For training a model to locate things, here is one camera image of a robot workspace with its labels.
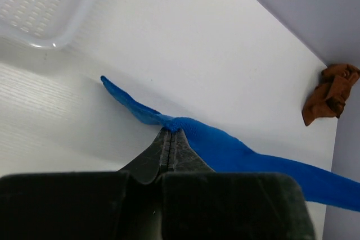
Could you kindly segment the blue towel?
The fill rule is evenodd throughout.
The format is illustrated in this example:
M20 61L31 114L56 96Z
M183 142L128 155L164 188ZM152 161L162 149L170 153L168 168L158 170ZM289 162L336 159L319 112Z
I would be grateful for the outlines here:
M134 100L107 77L100 77L110 95L140 122L184 131L190 147L216 172L283 173L300 185L307 201L359 211L359 183L302 162L256 153L239 139L189 117L161 114Z

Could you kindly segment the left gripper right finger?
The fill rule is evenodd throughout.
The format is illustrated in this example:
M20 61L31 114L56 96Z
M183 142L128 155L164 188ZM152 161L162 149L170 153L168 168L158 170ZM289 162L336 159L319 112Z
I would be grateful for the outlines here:
M279 173L215 173L183 131L159 179L163 239L315 239L297 182Z

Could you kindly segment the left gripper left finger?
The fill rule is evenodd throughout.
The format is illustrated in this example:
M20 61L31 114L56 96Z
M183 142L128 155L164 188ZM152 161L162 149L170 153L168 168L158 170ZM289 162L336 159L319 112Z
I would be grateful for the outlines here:
M132 217L156 201L169 133L118 171L1 177L2 239L119 239Z

